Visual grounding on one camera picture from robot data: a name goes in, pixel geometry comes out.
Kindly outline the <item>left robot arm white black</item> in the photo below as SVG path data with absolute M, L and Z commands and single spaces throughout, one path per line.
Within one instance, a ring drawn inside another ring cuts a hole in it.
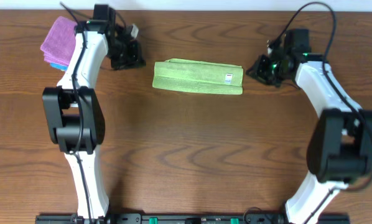
M 112 70 L 146 65 L 134 24 L 119 25 L 120 13 L 107 4 L 95 4 L 93 15 L 76 21 L 75 50 L 55 87 L 47 87 L 42 101 L 51 141 L 72 170 L 78 208 L 72 215 L 38 215 L 36 223 L 125 223 L 126 215 L 112 213 L 100 166 L 105 119 L 95 86 L 104 58 Z

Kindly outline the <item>green microfiber cloth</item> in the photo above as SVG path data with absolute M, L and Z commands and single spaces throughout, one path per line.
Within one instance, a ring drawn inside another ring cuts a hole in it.
M 240 95 L 243 74 L 239 65 L 172 58 L 155 63 L 152 86 L 187 93 Z

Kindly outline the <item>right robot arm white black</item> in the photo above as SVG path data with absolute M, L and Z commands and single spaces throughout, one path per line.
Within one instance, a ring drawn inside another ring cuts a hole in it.
M 307 148 L 308 173 L 286 201 L 284 223 L 318 223 L 324 208 L 361 177 L 372 175 L 372 110 L 352 100 L 322 54 L 312 52 L 307 29 L 290 29 L 267 45 L 246 71 L 279 87 L 291 80 L 305 92 L 319 118 Z

